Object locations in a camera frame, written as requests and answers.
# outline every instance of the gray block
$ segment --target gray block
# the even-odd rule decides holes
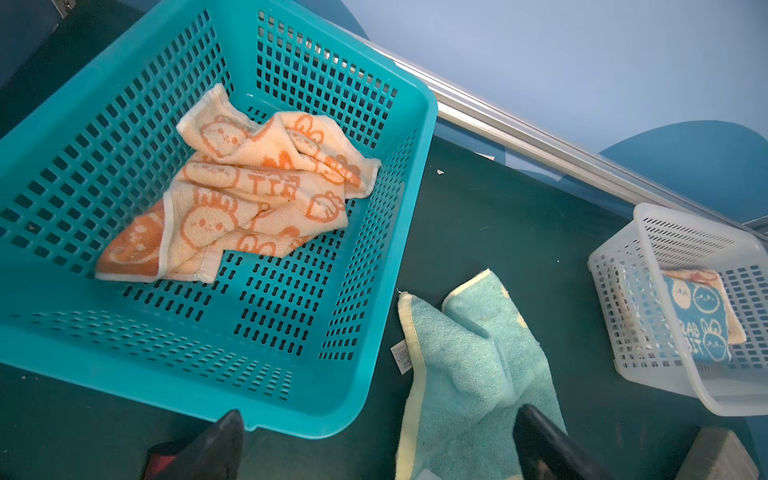
[[[759,472],[735,433],[707,427],[699,431],[676,480],[757,480]]]

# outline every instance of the metal rail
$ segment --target metal rail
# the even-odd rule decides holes
[[[648,202],[699,215],[745,230],[763,242],[768,236],[703,205],[671,192],[655,182],[563,141],[526,121],[477,98],[459,86],[355,35],[360,41],[415,75],[435,93],[439,117],[631,204]]]

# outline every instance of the green towel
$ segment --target green towel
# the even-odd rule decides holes
[[[398,311],[413,386],[396,480],[520,475],[512,429],[525,403],[565,430],[547,357],[492,271],[453,290],[442,312],[410,293]]]

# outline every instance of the blue towel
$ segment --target blue towel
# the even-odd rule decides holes
[[[451,292],[442,312],[409,293],[398,310],[413,386],[396,480],[520,475],[512,429],[525,403],[565,430],[547,357],[493,272]]]
[[[698,362],[729,362],[723,297],[702,283],[664,277],[691,356]]]

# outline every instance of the white plastic basket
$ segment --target white plastic basket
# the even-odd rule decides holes
[[[768,414],[768,255],[747,232],[650,204],[589,256],[616,370],[627,380],[698,396],[717,415]],[[747,341],[728,363],[698,363],[685,345],[661,270],[723,278]]]

